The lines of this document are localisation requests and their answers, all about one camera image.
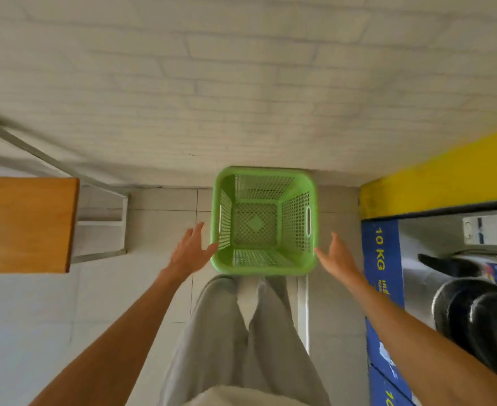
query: trousers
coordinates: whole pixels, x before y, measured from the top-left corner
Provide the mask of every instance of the trousers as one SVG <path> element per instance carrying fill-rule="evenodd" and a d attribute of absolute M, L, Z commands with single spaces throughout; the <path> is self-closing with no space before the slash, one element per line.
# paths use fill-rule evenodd
<path fill-rule="evenodd" d="M 237 304 L 238 279 L 213 278 L 164 377 L 158 406 L 181 406 L 218 385 L 256 389 L 311 406 L 329 396 L 293 325 L 286 279 L 258 284 L 258 305 L 248 330 Z"/>

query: leg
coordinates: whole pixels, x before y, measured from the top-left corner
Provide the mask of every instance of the leg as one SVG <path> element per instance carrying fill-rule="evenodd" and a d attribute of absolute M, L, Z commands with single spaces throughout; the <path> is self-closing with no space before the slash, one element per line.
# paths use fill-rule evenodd
<path fill-rule="evenodd" d="M 237 281 L 213 278 L 181 337 L 158 406 L 181 406 L 216 385 L 241 386 L 247 334 L 237 305 Z"/>
<path fill-rule="evenodd" d="M 248 328 L 244 385 L 311 406 L 330 406 L 329 396 L 293 326 L 285 278 L 258 285 L 258 307 Z"/>

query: hand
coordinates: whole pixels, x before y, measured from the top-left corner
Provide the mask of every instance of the hand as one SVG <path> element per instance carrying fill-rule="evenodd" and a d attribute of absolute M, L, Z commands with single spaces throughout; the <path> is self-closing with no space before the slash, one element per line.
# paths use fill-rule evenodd
<path fill-rule="evenodd" d="M 201 229 L 203 226 L 204 223 L 200 222 L 196 224 L 195 228 L 190 228 L 184 233 L 166 268 L 182 281 L 202 269 L 213 254 L 218 251 L 218 242 L 209 245 L 206 250 L 201 249 Z"/>
<path fill-rule="evenodd" d="M 331 237 L 328 255 L 320 248 L 315 248 L 316 256 L 324 269 L 344 284 L 356 278 L 363 278 L 363 275 L 357 270 L 356 263 L 347 244 L 335 232 L 331 233 Z"/>

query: laundry basket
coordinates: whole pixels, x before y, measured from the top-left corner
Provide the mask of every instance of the laundry basket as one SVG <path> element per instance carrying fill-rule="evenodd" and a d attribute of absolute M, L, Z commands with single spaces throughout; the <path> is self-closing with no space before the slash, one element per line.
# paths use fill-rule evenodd
<path fill-rule="evenodd" d="M 303 275 L 316 264 L 318 207 L 303 171 L 231 167 L 213 187 L 211 263 L 219 272 Z"/>

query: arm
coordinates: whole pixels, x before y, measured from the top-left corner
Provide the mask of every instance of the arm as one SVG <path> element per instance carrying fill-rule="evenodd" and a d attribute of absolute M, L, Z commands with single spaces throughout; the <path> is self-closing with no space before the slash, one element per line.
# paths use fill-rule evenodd
<path fill-rule="evenodd" d="M 124 406 L 178 287 L 217 252 L 201 249 L 201 222 L 189 229 L 151 287 L 75 358 L 30 406 Z"/>
<path fill-rule="evenodd" d="M 315 252 L 359 302 L 423 406 L 497 405 L 497 375 L 372 288 L 337 234 L 329 254 Z"/>

